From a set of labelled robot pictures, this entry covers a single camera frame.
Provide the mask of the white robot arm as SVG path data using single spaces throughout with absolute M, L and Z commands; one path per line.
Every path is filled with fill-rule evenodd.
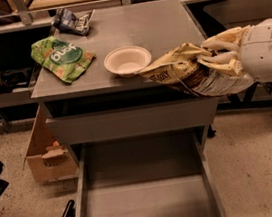
M 272 82 L 272 19 L 257 25 L 235 27 L 205 40 L 198 62 L 229 76 L 261 83 Z

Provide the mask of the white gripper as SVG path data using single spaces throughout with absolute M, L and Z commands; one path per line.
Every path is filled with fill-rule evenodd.
M 259 82 L 272 82 L 272 19 L 224 30 L 204 40 L 201 47 L 232 51 L 211 57 L 198 55 L 197 61 L 210 69 L 232 77 L 242 76 L 245 70 Z M 235 52 L 239 50 L 240 60 Z

